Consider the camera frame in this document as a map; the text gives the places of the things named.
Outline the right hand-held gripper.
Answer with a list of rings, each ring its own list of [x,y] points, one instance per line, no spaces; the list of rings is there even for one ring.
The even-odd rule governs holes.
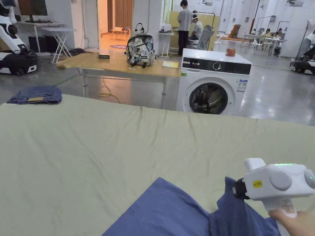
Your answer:
[[[266,211],[279,209],[290,218],[297,217],[292,199],[309,197],[315,193],[312,170],[302,164],[266,164],[261,158],[245,160],[247,173],[232,187],[236,198],[261,201]],[[281,236],[290,236],[276,220]]]

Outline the person's right hand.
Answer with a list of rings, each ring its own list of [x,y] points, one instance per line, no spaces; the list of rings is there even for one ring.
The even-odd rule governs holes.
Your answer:
[[[291,236],[315,235],[315,217],[309,212],[298,211],[296,218],[290,218],[279,209],[268,211],[268,214],[280,222]]]

